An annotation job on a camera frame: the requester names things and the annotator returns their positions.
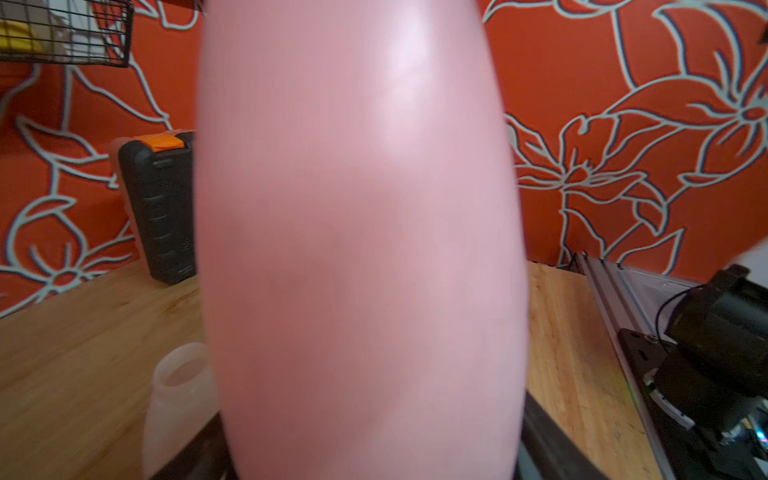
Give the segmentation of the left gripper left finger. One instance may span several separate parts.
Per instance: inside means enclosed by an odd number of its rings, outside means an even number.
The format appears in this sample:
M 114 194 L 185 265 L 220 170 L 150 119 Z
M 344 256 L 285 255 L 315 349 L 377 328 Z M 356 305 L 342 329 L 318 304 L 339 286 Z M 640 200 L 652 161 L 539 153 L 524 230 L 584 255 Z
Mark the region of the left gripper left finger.
M 237 480 L 221 415 L 217 413 L 151 480 Z

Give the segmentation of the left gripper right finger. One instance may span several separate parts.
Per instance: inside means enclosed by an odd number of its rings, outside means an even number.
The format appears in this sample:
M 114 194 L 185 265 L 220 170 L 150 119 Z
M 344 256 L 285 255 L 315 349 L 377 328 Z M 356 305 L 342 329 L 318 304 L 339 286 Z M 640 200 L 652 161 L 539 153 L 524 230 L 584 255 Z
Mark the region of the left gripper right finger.
M 515 479 L 605 480 L 606 475 L 526 392 Z

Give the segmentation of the opaque pink spray bottle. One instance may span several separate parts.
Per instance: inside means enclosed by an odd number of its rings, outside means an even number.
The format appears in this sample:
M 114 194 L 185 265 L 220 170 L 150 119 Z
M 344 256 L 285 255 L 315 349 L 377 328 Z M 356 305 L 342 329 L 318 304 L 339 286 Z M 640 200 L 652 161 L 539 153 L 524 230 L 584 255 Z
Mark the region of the opaque pink spray bottle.
M 528 277 L 473 1 L 209 1 L 195 251 L 242 479 L 508 479 Z

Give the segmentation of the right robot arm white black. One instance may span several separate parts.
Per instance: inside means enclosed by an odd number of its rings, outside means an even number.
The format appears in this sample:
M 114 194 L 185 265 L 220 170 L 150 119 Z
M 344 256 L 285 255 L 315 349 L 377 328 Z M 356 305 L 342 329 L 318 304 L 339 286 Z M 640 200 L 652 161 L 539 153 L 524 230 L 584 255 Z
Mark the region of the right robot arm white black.
M 767 243 L 705 284 L 672 297 L 673 340 L 648 374 L 650 398 L 685 431 L 684 458 L 709 479 L 764 479 L 753 451 L 767 435 L 753 413 L 767 399 Z

